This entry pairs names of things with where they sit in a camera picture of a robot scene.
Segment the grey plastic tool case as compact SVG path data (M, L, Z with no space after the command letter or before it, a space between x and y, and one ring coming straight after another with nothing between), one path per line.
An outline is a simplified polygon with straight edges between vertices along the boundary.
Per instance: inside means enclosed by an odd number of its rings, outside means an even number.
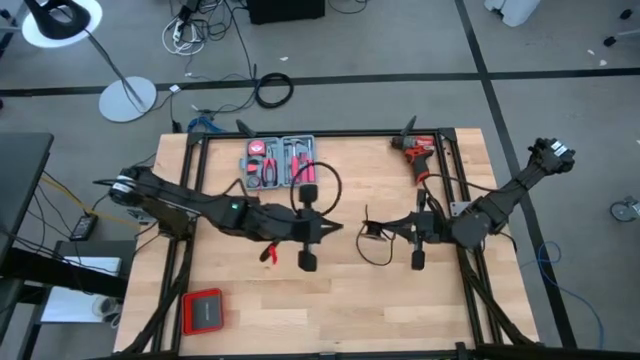
M284 137L263 137L263 138L253 138L246 142L245 150L243 153L243 157L240 160L240 169L242 170L241 178L244 181L244 185L248 190L259 191L259 190L271 190L277 189L280 187L290 187L293 185L294 187L306 184L290 184L289 183L289 164L286 158L286 151L284 146L284 139L289 137L302 137L302 136L312 136L314 139L313 151L314 151L314 162L317 160L316 156L316 141L313 135L294 135L294 136L284 136ZM254 140L262 140L266 147L271 146L275 153L275 158L277 161L278 167L278 182L276 186L268 186L265 187L262 185L262 169L263 169L263 161L264 156L249 156L247 152L248 144ZM247 164L251 159L255 159L259 161L259 170L255 174L247 173Z

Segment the white paper sheet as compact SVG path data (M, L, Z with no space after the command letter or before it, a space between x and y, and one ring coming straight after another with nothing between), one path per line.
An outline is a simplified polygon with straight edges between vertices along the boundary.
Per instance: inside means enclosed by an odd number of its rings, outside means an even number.
M122 259L118 257L65 256L64 261L111 276L118 276L122 265Z

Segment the grey caster wheel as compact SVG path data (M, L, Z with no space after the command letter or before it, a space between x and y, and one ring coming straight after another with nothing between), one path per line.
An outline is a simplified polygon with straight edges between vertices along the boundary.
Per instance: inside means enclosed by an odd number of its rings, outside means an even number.
M612 203L609 211L618 222L633 222L640 219L640 200L627 196L621 201Z

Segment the red black cordless drill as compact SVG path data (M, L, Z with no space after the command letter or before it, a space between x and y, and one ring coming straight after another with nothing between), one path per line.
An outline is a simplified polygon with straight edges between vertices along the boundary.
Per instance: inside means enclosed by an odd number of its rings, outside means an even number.
M435 152L433 136L395 136L390 141L391 147L401 150L407 163L411 166L416 184L422 182L429 174L427 159Z

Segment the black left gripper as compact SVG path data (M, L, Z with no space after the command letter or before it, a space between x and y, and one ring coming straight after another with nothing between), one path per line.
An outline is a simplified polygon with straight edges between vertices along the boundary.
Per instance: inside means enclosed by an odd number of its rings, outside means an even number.
M318 198L318 187L315 184L302 185L299 188L299 201L303 208L298 211L298 218L302 223L298 225L299 235L302 239L302 250L298 253L298 266L305 272L315 272L317 270L317 257L311 251L312 235L314 230L313 221L316 218L312 204ZM321 218L321 238L341 230L344 225L326 218Z

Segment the white power strip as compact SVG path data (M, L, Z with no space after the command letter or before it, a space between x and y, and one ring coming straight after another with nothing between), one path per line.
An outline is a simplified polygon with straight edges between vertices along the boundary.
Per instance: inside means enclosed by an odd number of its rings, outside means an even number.
M173 18L161 33L164 49L175 56L189 57L204 49L205 39L200 29L192 22Z

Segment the black desk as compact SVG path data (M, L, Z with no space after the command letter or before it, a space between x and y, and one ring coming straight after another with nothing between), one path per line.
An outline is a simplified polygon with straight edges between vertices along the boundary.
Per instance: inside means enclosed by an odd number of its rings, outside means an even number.
M0 133L0 264L13 246L53 140L50 133Z

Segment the grey office chair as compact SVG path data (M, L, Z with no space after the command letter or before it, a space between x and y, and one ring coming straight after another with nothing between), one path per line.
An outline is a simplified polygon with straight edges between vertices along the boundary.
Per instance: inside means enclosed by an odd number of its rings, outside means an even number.
M627 21L629 20L636 12L640 12L640 8L635 9L635 8L627 8L624 9L620 14L619 14L619 19L622 21ZM636 29L631 29L631 30L625 30L625 31L621 31L621 32L617 32L614 35L608 36L603 40L603 45L605 47L611 47L614 44L617 43L618 40L621 39L626 39L626 38L633 38L633 37L640 37L640 27L636 28Z

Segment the black side table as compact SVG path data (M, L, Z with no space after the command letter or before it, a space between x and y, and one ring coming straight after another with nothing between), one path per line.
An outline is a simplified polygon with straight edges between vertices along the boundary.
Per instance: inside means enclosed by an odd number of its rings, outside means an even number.
M65 256L118 257L122 265L118 277L128 280L135 248L134 241L89 241L58 242L55 251ZM62 287L44 286L44 295L35 307L30 319L25 343L21 348L20 360L28 360L36 348L36 341L44 325L68 325L99 323L101 318L93 312L93 304L98 295Z

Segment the red-rimmed grey box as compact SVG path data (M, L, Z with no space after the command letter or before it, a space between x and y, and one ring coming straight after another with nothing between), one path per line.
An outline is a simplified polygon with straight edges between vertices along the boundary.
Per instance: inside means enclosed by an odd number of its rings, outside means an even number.
M183 335L221 330L224 326L222 291L218 288L186 293L181 299Z

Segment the red-handled hammer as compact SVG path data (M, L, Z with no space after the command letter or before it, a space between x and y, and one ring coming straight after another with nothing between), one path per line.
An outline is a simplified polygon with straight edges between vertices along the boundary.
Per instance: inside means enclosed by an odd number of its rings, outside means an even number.
M286 151L286 158L289 164L289 183L290 184L306 184L300 180L301 165L300 155L302 152L306 152L308 156L309 147L313 148L314 139L312 136L302 137L289 137L284 139L284 146Z

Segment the black floor box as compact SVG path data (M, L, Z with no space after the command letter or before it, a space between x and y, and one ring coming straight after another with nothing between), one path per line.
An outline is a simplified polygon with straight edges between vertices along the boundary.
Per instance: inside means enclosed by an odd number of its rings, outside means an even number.
M246 0L254 25L318 19L325 16L326 0Z

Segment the black cord spool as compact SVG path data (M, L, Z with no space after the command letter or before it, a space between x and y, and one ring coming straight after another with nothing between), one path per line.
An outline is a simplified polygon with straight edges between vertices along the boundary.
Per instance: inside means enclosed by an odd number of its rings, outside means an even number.
M388 241L390 237L385 233L384 223L365 220L363 222L362 229L360 230L360 236L366 239L375 241Z

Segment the red-handled pliers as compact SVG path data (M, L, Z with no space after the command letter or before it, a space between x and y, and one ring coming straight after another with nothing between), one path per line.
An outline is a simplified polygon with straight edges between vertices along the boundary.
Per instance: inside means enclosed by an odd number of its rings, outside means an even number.
M265 187L276 186L278 182L278 167L275 153L271 146L266 147L266 154L263 161L262 185Z

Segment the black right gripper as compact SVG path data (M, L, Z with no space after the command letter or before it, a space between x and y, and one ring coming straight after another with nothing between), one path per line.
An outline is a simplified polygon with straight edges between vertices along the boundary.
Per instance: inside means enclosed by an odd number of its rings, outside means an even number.
M443 208L426 188L417 191L415 211L403 218L385 222L383 227L383 238L390 241L397 238L410 241L413 246L412 270L423 270L425 267L425 243L438 244L447 241L448 237L448 221Z

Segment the black power adapter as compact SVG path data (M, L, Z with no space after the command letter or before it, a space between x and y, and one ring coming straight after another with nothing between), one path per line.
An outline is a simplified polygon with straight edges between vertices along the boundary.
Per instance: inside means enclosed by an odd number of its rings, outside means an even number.
M98 217L93 214L83 215L79 218L69 236L70 241L88 241L98 222Z

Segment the white trash bin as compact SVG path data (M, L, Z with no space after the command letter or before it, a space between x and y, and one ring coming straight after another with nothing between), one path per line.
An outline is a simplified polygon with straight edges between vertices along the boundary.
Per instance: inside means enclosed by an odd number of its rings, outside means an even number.
M541 0L484 0L484 7L500 15L509 27L524 24L539 6Z

